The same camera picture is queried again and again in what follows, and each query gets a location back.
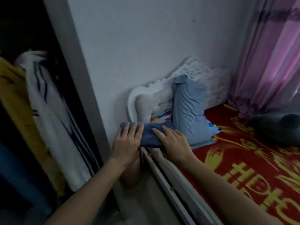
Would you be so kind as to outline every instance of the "red bedsheet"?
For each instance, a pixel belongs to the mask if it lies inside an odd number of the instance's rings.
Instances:
[[[215,144],[197,148],[194,154],[275,220],[300,224],[299,148],[278,147],[256,135],[230,106],[213,107],[205,111],[205,116],[223,131],[213,137]]]

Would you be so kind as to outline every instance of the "curtain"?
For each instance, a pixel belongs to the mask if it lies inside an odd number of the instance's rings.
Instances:
[[[240,117],[279,110],[300,87],[300,0],[261,0],[229,104]]]

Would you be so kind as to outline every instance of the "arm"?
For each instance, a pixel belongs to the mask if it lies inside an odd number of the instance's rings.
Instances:
[[[144,125],[135,135],[136,127],[137,123],[134,123],[128,133],[127,123],[122,135],[118,130],[107,163],[46,221],[46,225],[92,224],[114,183],[138,156]]]
[[[163,126],[166,133],[152,129],[162,141],[171,162],[181,166],[209,195],[221,215],[231,225],[277,224],[262,208],[206,167],[192,152],[186,137]]]

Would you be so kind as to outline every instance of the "tufted headboard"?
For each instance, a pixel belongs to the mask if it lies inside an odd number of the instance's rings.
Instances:
[[[127,111],[130,121],[150,122],[152,115],[159,115],[172,108],[173,79],[186,74],[188,78],[207,86],[205,109],[224,103],[228,97],[233,74],[227,69],[210,69],[196,57],[186,58],[167,79],[156,80],[148,87],[134,88],[128,97]]]

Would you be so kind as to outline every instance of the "right hand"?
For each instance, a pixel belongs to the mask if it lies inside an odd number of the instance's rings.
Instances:
[[[179,166],[184,166],[190,159],[194,158],[186,137],[178,130],[168,129],[163,126],[165,134],[153,128],[152,131],[161,140],[166,149],[164,157]]]

